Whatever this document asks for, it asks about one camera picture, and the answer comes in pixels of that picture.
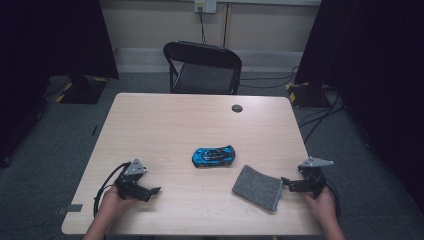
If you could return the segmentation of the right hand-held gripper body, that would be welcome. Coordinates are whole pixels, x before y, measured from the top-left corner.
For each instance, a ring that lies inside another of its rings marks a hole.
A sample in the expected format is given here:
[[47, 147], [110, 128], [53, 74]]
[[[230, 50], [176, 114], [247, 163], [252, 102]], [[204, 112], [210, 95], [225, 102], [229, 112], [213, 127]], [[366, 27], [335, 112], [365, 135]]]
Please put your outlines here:
[[303, 181], [299, 187], [300, 192], [312, 192], [317, 198], [322, 189], [327, 185], [322, 167], [333, 166], [332, 160], [309, 157], [298, 165], [298, 171], [303, 176]]

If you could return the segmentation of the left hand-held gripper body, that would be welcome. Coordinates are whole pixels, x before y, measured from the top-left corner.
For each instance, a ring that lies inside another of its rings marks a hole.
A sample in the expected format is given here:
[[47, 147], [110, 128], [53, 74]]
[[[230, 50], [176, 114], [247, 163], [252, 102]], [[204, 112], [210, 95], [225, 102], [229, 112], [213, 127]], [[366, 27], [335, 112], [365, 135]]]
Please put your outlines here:
[[115, 180], [115, 186], [122, 199], [128, 197], [137, 199], [137, 195], [147, 195], [138, 184], [138, 180], [143, 176], [144, 172], [145, 167], [138, 158], [125, 164], [124, 169]]

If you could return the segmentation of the grey cloth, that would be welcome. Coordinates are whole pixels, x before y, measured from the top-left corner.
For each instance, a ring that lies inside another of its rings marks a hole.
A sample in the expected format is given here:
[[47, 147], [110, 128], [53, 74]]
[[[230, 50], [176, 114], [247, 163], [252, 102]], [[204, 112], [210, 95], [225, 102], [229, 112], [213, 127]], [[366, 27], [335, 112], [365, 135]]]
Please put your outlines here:
[[232, 192], [271, 212], [277, 211], [283, 182], [245, 165], [232, 188]]

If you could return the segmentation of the blue and black toy car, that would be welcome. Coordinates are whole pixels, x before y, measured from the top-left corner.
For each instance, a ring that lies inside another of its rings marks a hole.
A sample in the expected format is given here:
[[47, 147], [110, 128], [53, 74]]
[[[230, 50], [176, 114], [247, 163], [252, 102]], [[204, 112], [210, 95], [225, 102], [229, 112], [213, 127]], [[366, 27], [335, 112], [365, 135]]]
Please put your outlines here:
[[198, 148], [192, 155], [195, 167], [230, 166], [236, 157], [231, 145], [219, 148]]

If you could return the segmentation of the person's right hand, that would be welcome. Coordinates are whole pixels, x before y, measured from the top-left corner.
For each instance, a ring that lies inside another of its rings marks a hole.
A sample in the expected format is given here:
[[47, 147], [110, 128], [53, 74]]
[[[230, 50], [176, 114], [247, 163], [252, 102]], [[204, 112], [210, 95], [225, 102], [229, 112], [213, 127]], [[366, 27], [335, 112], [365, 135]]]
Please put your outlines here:
[[309, 193], [301, 193], [300, 196], [305, 200], [313, 216], [323, 228], [334, 227], [338, 224], [335, 200], [328, 187], [324, 187], [316, 198], [313, 198]]

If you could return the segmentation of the person's left hand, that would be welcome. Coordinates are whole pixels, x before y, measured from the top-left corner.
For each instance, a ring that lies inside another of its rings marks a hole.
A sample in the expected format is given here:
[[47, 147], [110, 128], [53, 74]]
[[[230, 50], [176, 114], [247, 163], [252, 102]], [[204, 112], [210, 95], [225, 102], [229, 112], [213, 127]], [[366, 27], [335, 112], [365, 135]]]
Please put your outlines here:
[[104, 193], [96, 216], [103, 219], [116, 219], [137, 202], [137, 199], [131, 197], [122, 199], [117, 187], [112, 186]]

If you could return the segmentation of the grey tape strip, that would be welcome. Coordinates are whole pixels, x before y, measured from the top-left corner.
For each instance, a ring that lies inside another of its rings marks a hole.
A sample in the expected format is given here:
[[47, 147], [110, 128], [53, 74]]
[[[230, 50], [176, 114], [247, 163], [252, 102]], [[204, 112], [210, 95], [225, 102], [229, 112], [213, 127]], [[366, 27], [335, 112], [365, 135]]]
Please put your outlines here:
[[68, 212], [80, 212], [82, 207], [82, 204], [70, 204], [67, 206], [59, 207], [56, 213], [58, 215], [66, 215]]

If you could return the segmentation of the stand base with yellow tape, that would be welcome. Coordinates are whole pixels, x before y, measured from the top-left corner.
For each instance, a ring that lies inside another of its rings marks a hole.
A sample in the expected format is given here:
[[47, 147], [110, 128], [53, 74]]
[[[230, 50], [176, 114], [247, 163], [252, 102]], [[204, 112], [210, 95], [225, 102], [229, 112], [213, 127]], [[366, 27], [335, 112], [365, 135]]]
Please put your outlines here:
[[324, 91], [309, 83], [285, 85], [288, 98], [294, 107], [298, 108], [328, 108], [329, 100]]
[[70, 75], [67, 84], [56, 102], [62, 104], [96, 104], [106, 87], [105, 78], [85, 75]]

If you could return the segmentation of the black folding chair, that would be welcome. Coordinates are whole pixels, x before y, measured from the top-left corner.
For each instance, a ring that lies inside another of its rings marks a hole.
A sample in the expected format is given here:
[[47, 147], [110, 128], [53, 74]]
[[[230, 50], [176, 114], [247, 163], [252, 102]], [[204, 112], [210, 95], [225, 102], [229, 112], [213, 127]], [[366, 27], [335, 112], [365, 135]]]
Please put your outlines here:
[[170, 92], [235, 95], [240, 84], [242, 61], [226, 48], [169, 42], [163, 47], [169, 64]]

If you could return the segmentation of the black curtain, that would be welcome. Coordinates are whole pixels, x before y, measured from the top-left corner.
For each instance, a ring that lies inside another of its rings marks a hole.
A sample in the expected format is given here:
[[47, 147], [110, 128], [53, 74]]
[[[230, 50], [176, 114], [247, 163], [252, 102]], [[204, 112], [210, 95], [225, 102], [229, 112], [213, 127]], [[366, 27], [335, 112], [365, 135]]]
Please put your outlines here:
[[118, 77], [100, 0], [0, 0], [0, 167], [57, 75]]
[[295, 81], [340, 89], [424, 213], [424, 0], [321, 0]]

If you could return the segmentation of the white wall socket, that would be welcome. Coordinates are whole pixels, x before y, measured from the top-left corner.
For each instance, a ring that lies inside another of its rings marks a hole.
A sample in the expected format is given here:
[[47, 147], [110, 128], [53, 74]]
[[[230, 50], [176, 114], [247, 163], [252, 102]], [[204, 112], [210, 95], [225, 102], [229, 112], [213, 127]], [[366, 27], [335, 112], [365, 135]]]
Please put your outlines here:
[[194, 10], [196, 13], [215, 14], [217, 2], [215, 0], [195, 0]]

